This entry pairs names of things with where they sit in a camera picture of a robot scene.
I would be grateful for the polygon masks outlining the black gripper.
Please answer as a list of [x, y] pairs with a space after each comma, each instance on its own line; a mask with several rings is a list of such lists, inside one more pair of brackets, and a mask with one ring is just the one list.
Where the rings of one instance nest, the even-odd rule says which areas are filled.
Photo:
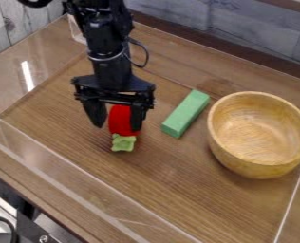
[[72, 79], [76, 99], [82, 103], [92, 123], [101, 128], [108, 118], [108, 104], [132, 106], [130, 125], [141, 130], [147, 110], [155, 108], [156, 85], [133, 72], [129, 53], [88, 54], [94, 73]]

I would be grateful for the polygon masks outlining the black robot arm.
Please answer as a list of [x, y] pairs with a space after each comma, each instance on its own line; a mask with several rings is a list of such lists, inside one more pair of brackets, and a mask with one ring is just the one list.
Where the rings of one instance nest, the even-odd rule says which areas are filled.
[[88, 40], [88, 58], [94, 73], [72, 79], [76, 99], [81, 101], [92, 123], [101, 127], [109, 116], [108, 106], [130, 108], [129, 122], [139, 131], [147, 113], [155, 108], [156, 85], [133, 73], [130, 37], [133, 14], [124, 0], [68, 0], [69, 12]]

